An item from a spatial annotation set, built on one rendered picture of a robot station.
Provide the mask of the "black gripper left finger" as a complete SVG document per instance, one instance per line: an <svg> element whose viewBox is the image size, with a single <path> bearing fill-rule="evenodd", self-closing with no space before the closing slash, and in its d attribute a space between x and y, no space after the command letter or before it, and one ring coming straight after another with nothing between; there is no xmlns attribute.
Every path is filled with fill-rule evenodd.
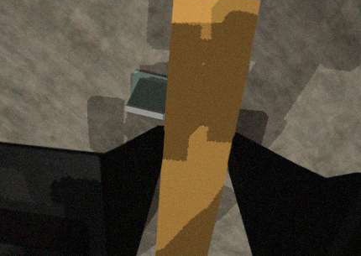
<svg viewBox="0 0 361 256"><path fill-rule="evenodd" d="M0 141L0 208L82 220L91 256L137 256L164 126L105 153Z"/></svg>

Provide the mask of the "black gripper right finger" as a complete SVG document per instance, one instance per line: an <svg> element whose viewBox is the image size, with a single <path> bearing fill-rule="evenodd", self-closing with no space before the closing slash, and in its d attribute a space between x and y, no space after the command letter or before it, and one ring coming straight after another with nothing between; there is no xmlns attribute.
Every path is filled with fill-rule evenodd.
<svg viewBox="0 0 361 256"><path fill-rule="evenodd" d="M228 173L252 256L340 256L361 221L361 172L326 178L235 133Z"/></svg>

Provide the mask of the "tan wooden bar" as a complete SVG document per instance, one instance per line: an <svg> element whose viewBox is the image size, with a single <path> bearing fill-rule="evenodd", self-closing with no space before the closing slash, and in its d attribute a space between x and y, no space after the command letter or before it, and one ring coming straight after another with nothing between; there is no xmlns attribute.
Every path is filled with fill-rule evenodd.
<svg viewBox="0 0 361 256"><path fill-rule="evenodd" d="M155 256L207 256L260 0L173 0Z"/></svg>

